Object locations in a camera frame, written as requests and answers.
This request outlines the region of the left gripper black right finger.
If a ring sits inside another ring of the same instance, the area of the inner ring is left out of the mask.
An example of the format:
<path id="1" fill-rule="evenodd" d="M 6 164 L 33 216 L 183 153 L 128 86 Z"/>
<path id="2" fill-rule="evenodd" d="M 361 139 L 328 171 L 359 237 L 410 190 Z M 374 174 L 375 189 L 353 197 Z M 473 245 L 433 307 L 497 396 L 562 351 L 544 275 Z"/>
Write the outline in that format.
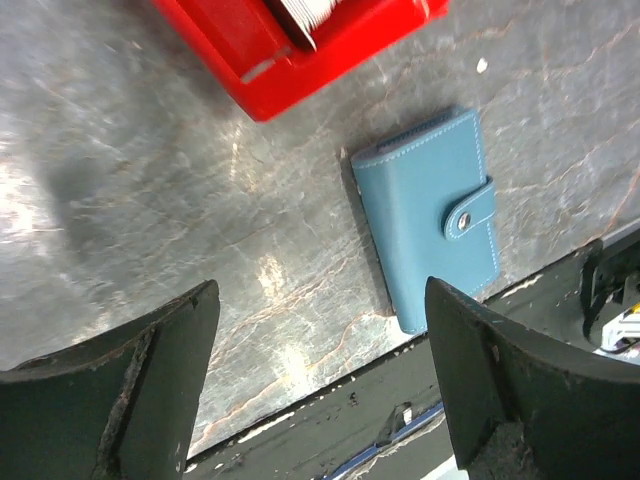
<path id="1" fill-rule="evenodd" d="M 639 368 L 567 345 L 431 277 L 425 309 L 459 468 L 505 469 L 519 435 L 544 479 L 639 476 Z"/>

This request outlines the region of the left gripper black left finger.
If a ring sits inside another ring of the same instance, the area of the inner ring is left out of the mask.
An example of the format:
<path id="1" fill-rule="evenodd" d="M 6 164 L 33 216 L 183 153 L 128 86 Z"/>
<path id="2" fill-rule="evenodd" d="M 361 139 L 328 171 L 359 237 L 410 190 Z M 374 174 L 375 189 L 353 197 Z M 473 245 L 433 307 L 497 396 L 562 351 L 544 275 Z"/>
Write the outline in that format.
<path id="1" fill-rule="evenodd" d="M 206 280 L 2 372 L 2 478 L 181 478 L 219 317 L 218 284 Z"/>

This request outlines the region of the blue leather card holder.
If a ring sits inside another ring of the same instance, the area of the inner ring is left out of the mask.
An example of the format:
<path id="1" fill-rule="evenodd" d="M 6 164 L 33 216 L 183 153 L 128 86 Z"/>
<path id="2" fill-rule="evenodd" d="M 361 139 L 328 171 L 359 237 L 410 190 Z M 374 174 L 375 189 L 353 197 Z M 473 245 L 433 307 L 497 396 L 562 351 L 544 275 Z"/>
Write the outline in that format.
<path id="1" fill-rule="evenodd" d="M 428 329 L 425 285 L 482 292 L 500 273 L 479 114 L 450 107 L 351 158 L 400 329 Z"/>

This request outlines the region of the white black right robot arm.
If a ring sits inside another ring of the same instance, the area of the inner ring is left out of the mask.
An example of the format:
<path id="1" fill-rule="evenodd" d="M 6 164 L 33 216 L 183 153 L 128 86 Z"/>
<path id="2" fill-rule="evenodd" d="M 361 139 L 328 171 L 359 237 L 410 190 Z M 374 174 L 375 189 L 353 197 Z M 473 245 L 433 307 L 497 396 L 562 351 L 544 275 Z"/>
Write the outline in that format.
<path id="1" fill-rule="evenodd" d="M 639 343 L 639 245 L 603 249 L 582 271 L 582 332 L 598 353 L 621 355 Z"/>

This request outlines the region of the stack of white cards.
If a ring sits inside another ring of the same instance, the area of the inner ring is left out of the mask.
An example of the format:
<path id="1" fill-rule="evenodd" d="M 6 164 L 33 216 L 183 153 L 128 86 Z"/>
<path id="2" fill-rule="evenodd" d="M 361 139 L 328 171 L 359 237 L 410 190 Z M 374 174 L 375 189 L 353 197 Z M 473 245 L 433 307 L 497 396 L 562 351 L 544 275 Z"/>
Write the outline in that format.
<path id="1" fill-rule="evenodd" d="M 340 0 L 267 0 L 266 5 L 293 43 L 317 50 L 314 31 L 328 20 Z"/>

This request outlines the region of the red plastic bin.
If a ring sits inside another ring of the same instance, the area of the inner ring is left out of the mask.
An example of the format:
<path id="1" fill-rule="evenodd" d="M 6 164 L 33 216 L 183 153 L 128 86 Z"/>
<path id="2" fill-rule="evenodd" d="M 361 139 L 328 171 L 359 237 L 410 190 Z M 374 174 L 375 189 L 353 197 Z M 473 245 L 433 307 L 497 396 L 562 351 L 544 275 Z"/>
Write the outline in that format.
<path id="1" fill-rule="evenodd" d="M 157 1 L 155 7 L 254 120 L 268 121 L 379 51 L 447 14 L 446 1 L 341 1 L 297 47 L 266 1 Z"/>

